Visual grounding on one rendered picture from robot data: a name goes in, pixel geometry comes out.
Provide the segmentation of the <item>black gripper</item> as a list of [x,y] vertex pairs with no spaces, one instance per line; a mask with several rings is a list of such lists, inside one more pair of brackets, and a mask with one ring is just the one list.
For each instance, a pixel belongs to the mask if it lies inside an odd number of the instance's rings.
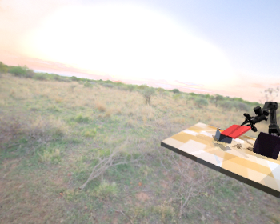
[[258,131],[258,130],[256,129],[256,127],[254,126],[254,124],[260,122],[259,117],[258,117],[258,116],[254,116],[253,118],[250,118],[249,114],[247,114],[247,113],[244,113],[243,115],[244,115],[244,117],[246,117],[246,118],[245,118],[244,123],[241,124],[241,126],[243,126],[243,125],[245,125],[245,124],[247,124],[247,123],[249,122],[250,124],[247,125],[247,126],[250,126],[251,129],[252,129],[252,131],[254,131],[254,132]]

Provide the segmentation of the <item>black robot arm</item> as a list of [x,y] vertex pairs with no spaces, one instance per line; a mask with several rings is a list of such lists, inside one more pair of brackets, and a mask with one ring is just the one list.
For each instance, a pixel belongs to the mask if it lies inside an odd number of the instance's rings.
[[255,114],[259,117],[260,122],[265,120],[267,122],[268,118],[266,116],[269,115],[270,110],[270,125],[269,125],[269,134],[280,136],[280,129],[277,125],[276,120],[276,109],[278,108],[278,104],[276,102],[265,102],[263,109],[260,106],[257,106],[254,109]]

